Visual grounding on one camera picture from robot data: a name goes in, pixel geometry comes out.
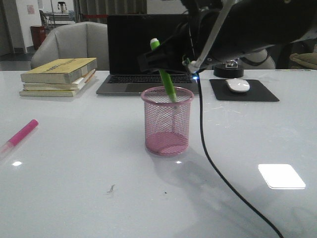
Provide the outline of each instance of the pen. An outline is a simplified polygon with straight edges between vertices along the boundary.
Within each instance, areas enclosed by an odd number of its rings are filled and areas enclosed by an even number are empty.
[[[37,125],[38,121],[33,119],[26,124],[18,133],[0,147],[0,160],[3,159],[25,136],[27,136]]]
[[[156,47],[159,46],[159,40],[157,38],[151,39],[150,46],[151,46],[151,49],[154,50]],[[162,79],[167,95],[169,96],[170,100],[173,103],[175,103],[176,93],[175,93],[175,89],[174,89],[169,73],[167,73],[164,69],[159,69],[159,74]]]

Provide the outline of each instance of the laptop screen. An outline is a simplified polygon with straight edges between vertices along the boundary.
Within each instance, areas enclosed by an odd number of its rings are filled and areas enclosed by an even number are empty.
[[[141,72],[137,57],[151,50],[150,40],[165,41],[186,15],[110,15],[108,48],[111,74],[158,74]]]

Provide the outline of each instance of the computer mouse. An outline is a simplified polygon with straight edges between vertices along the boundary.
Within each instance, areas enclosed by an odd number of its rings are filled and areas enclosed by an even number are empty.
[[[247,80],[244,80],[244,79],[231,78],[231,79],[227,79],[226,83],[229,89],[235,93],[244,93],[249,91],[250,89],[249,83],[247,82]]]

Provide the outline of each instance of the white table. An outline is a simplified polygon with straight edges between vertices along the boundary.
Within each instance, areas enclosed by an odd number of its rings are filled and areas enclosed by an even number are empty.
[[[21,73],[0,72],[0,144],[31,119],[39,126],[0,163],[1,238],[277,237],[207,161],[198,97],[189,149],[161,158],[144,147],[139,97],[95,94],[108,72],[74,98],[20,97]],[[284,237],[316,238],[317,72],[246,70],[275,103],[218,101],[210,78],[201,74],[214,162]],[[306,188],[271,189],[258,164],[290,164]]]

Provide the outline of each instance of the black cable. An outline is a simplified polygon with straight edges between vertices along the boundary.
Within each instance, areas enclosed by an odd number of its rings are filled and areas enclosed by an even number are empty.
[[[204,137],[204,130],[203,130],[203,94],[202,94],[202,87],[200,84],[200,79],[198,77],[197,79],[198,84],[198,91],[199,91],[199,103],[200,103],[200,134],[201,134],[201,140],[204,148],[205,155],[211,164],[211,166],[214,168],[214,170],[217,172],[217,174],[221,177],[221,179],[227,184],[227,186],[249,207],[252,211],[254,211],[259,217],[261,217],[276,233],[280,238],[284,238],[282,233],[278,230],[278,228],[268,219],[266,218],[259,210],[257,210],[250,202],[248,202],[232,185],[231,183],[225,178],[225,176],[220,172],[220,170],[217,168],[215,163],[212,161],[211,157],[209,156],[209,153],[206,148],[205,144],[205,137]]]

